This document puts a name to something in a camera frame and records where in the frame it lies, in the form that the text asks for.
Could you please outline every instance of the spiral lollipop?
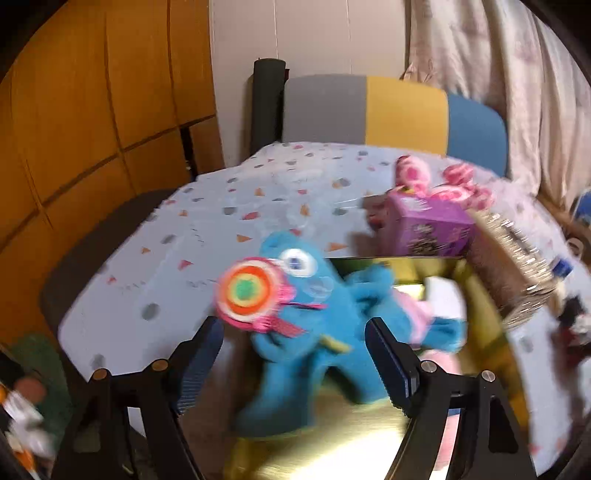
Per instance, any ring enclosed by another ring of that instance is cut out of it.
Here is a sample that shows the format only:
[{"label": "spiral lollipop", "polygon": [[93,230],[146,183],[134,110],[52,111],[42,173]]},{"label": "spiral lollipop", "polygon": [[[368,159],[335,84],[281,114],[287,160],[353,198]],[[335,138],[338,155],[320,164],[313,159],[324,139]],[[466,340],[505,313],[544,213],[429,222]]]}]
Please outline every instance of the spiral lollipop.
[{"label": "spiral lollipop", "polygon": [[220,318],[242,330],[276,331],[288,337],[304,332],[277,317],[282,305],[294,298],[295,289],[285,274],[268,258],[246,258],[224,273],[217,292]]}]

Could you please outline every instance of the yellow cushion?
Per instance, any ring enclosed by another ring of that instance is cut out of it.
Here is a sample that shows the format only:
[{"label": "yellow cushion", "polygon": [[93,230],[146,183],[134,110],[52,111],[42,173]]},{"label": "yellow cushion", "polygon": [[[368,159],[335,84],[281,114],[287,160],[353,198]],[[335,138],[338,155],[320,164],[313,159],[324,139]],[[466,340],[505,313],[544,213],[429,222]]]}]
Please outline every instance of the yellow cushion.
[{"label": "yellow cushion", "polygon": [[366,144],[445,155],[448,131],[449,109],[443,90],[367,77]]}]

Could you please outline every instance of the blue cushion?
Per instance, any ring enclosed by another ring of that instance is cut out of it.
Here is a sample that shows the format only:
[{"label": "blue cushion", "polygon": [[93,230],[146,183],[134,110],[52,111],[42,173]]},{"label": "blue cushion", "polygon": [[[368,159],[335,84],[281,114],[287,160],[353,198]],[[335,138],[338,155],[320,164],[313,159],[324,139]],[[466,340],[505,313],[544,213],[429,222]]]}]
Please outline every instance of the blue cushion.
[{"label": "blue cushion", "polygon": [[488,168],[499,177],[507,171],[505,123],[493,109],[453,93],[449,103],[447,155]]}]

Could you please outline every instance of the white tablecloth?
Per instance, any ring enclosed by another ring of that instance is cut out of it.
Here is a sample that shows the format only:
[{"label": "white tablecloth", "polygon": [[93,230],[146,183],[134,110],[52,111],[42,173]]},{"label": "white tablecloth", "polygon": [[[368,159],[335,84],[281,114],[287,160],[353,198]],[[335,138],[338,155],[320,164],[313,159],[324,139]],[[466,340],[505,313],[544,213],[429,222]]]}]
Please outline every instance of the white tablecloth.
[{"label": "white tablecloth", "polygon": [[[96,368],[139,371],[168,358],[212,312],[217,278],[237,260],[256,255],[277,229],[324,249],[327,257],[368,255],[372,236],[360,199],[392,187],[395,148],[340,144],[274,144],[242,165],[200,176],[176,191],[93,277],[63,320],[59,341],[89,378]],[[431,167],[431,186],[454,159],[418,154]],[[550,215],[513,184],[476,168],[475,181],[497,195],[493,207],[517,222],[549,260],[570,258]],[[575,263],[567,279],[591,307],[591,280]],[[556,321],[546,309],[509,334],[531,411],[531,452],[538,473],[557,458],[571,425],[570,386],[561,381],[549,334]],[[232,369],[234,345],[225,341],[216,374]],[[577,383],[584,409],[591,398],[591,362]],[[137,418],[132,424],[139,425]]]}]

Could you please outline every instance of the wooden cabinet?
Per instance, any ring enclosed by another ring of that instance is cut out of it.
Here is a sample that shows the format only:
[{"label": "wooden cabinet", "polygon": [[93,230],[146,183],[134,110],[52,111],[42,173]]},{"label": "wooden cabinet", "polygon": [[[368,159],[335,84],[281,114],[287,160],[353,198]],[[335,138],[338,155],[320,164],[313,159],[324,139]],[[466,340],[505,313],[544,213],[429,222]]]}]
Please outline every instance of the wooden cabinet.
[{"label": "wooden cabinet", "polygon": [[222,144],[217,118],[209,118],[189,128],[197,171],[209,173],[223,168]]},{"label": "wooden cabinet", "polygon": [[207,0],[69,0],[0,83],[0,342],[48,332],[60,257],[136,194],[223,168]]},{"label": "wooden cabinet", "polygon": [[175,188],[190,180],[177,129],[126,152],[125,163],[138,193]]}]

